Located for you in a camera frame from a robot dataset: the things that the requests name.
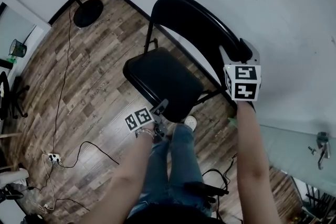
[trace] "jeans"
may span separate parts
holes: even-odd
[[[129,217],[150,204],[192,206],[211,216],[211,209],[204,199],[189,193],[183,187],[185,182],[203,182],[194,151],[193,131],[184,124],[176,126],[171,143],[172,169],[168,180],[169,144],[165,137],[160,143],[153,145],[142,193]]]

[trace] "chair backrest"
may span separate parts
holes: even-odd
[[[193,44],[213,67],[225,86],[222,45],[232,61],[241,61],[245,48],[233,32],[215,15],[194,0],[158,0],[151,22],[165,26]]]

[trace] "power strip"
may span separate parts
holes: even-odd
[[[48,154],[48,157],[49,157],[49,160],[51,161],[51,162],[55,162],[55,163],[57,163],[57,162],[61,162],[61,156],[59,155],[59,154],[56,154],[56,153],[49,153]]]

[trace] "baseboard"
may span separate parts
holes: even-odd
[[[0,4],[0,17],[2,15],[2,13],[5,11],[7,5],[5,3],[1,3]]]
[[[137,6],[134,2],[131,0],[124,0],[127,4],[129,4],[132,8],[134,8],[137,12],[139,12],[143,17],[145,17],[147,20],[151,19],[151,16],[148,15],[144,10],[142,10],[139,6]],[[62,8],[51,18],[49,21],[49,24],[53,24],[60,15],[74,2],[74,0],[67,1]],[[156,28],[160,30],[179,50],[182,51],[184,55],[188,57],[188,59],[199,68],[199,70],[207,77],[207,79],[217,88],[222,90],[222,95],[225,97],[225,99],[230,103],[230,105],[237,109],[237,104],[232,101],[231,97],[225,92],[226,88],[223,88],[217,80],[215,80],[210,73],[202,66],[198,61],[179,43],[166,29],[164,29],[161,25],[156,25]]]

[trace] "shoe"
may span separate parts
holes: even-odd
[[[197,119],[194,116],[189,115],[185,118],[184,124],[191,128],[192,131],[194,131],[197,126]]]

